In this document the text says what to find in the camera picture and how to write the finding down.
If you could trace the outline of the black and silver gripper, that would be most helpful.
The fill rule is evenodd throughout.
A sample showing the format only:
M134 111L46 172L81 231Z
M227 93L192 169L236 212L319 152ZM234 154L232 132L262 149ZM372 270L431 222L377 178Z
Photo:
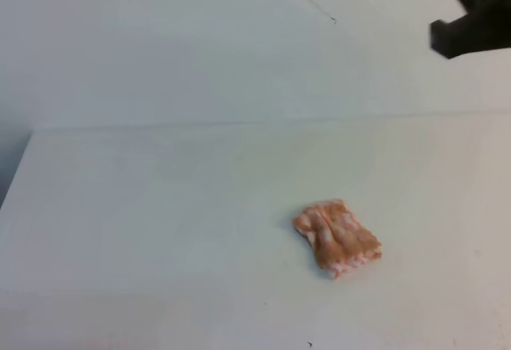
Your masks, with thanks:
M447 59L510 47L510 0L458 0L465 14L430 24L430 48Z

